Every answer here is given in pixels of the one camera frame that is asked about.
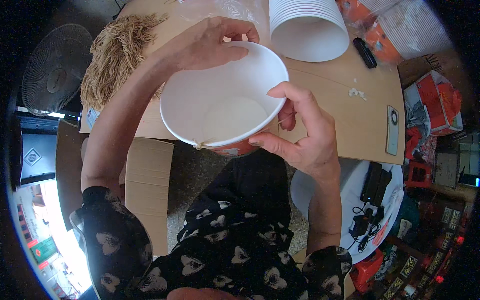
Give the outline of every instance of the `black floral shirt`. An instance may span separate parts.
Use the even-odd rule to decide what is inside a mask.
[[[71,215],[93,286],[105,299],[166,299],[181,287],[215,288],[239,299],[341,299],[352,266],[347,250],[310,254],[302,270],[287,253],[287,226],[229,202],[191,207],[172,252],[153,261],[142,223],[104,187],[83,193]]]

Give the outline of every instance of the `black pants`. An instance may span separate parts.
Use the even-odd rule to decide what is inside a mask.
[[[218,206],[218,201],[228,201],[241,211],[288,227],[291,209],[285,161],[263,149],[232,159],[188,210],[209,209]]]

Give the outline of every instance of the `tiled floor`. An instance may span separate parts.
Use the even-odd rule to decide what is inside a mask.
[[[177,234],[183,228],[184,216],[195,197],[213,181],[229,159],[209,150],[196,150],[182,142],[175,142],[170,187],[168,192],[168,251],[177,244]],[[295,169],[287,165],[290,184]],[[295,235],[289,249],[291,255],[307,246],[308,221],[292,204],[290,230]]]

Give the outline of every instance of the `bundle of twine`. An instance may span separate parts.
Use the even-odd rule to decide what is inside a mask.
[[[90,48],[92,63],[85,73],[80,97],[88,108],[102,110],[110,98],[145,60],[142,50],[156,38],[150,30],[168,19],[168,14],[157,17],[131,15],[109,23],[96,37]],[[160,98],[160,87],[152,99]]]

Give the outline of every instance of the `fingernail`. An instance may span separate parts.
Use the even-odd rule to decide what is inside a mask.
[[[252,146],[254,146],[254,147],[263,147],[263,146],[265,145],[265,143],[262,142],[262,141],[253,142],[253,143],[250,143],[250,142],[249,142],[249,144],[252,145]]]

